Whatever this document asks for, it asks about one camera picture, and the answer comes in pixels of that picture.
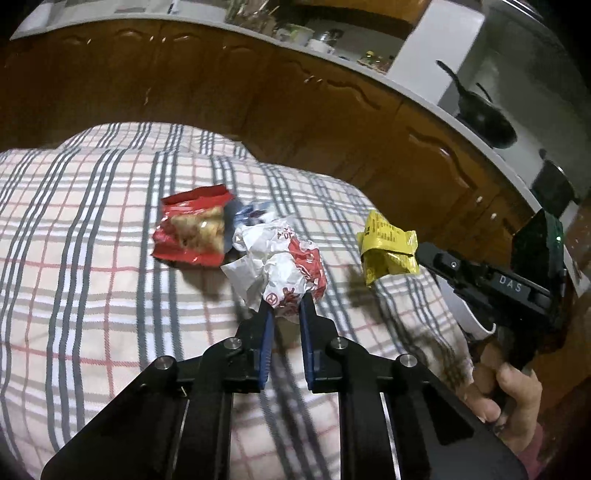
hand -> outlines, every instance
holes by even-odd
[[[474,382],[463,390],[464,403],[482,421],[499,420],[500,407],[486,397],[498,384],[516,403],[498,436],[515,454],[525,450],[534,437],[542,397],[542,384],[534,371],[525,375],[506,363],[498,344],[491,342],[472,375]]]

bed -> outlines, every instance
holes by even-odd
[[[248,321],[219,269],[151,256],[159,199],[218,183],[244,203],[272,201],[319,246],[328,286],[317,309],[341,335],[389,358],[414,353],[450,388],[466,382],[466,342],[429,273],[365,287],[355,233],[372,204],[357,188],[260,163],[240,143],[197,128],[101,125],[53,150],[0,155],[7,461],[38,478],[155,357],[198,356]],[[231,478],[338,478],[336,395],[307,391],[298,326],[277,322],[265,391],[235,399]]]

pan handle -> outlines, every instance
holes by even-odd
[[[484,94],[486,95],[486,98],[488,98],[488,101],[489,101],[490,103],[493,103],[491,96],[490,96],[490,95],[488,94],[488,92],[487,92],[487,91],[484,89],[484,87],[483,87],[483,86],[482,86],[480,83],[478,83],[478,82],[476,82],[476,86],[477,86],[477,87],[478,87],[480,90],[482,90],[482,91],[484,92]]]
[[[447,73],[452,78],[453,83],[456,84],[457,92],[460,95],[465,95],[467,90],[464,88],[464,86],[460,82],[460,79],[457,77],[456,72],[454,72],[450,67],[445,65],[441,60],[436,60],[435,63],[437,63],[437,66],[439,68],[441,68],[445,73]]]

frying pan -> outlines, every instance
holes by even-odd
[[[455,72],[441,60],[437,60],[436,63],[452,78],[460,95],[457,103],[460,113],[456,118],[465,123],[491,147],[508,148],[513,145],[517,141],[517,133],[505,115],[492,104],[486,90],[478,84],[488,100],[467,90]]]

crumpled white wrapper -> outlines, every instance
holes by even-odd
[[[246,255],[222,271],[249,308],[258,312],[262,297],[276,316],[298,322],[304,293],[311,290],[316,300],[322,298],[326,276],[320,251],[314,242],[298,239],[285,219],[239,225],[234,247]]]

